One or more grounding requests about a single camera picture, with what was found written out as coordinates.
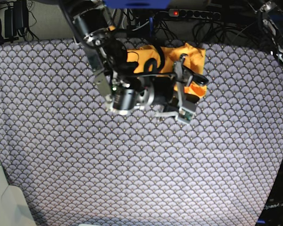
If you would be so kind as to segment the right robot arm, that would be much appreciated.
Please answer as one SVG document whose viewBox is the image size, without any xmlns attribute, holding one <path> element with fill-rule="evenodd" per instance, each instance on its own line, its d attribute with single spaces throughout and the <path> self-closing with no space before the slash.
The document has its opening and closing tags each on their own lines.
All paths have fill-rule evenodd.
<svg viewBox="0 0 283 226">
<path fill-rule="evenodd" d="M 190 123 L 207 91 L 205 50 L 190 44 L 162 47 L 152 39 L 148 45 L 127 49 L 116 38 L 122 29 L 114 24 L 105 1 L 61 0 L 58 5 L 85 50 L 109 111 L 127 115 L 160 105 L 156 117 Z"/>
</svg>

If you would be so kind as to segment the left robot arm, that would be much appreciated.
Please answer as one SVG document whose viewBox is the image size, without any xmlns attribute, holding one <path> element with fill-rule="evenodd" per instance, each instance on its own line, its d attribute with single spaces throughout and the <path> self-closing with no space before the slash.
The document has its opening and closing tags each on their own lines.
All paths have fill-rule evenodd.
<svg viewBox="0 0 283 226">
<path fill-rule="evenodd" d="M 283 67 L 283 0 L 249 0 L 264 36 L 265 48 Z"/>
</svg>

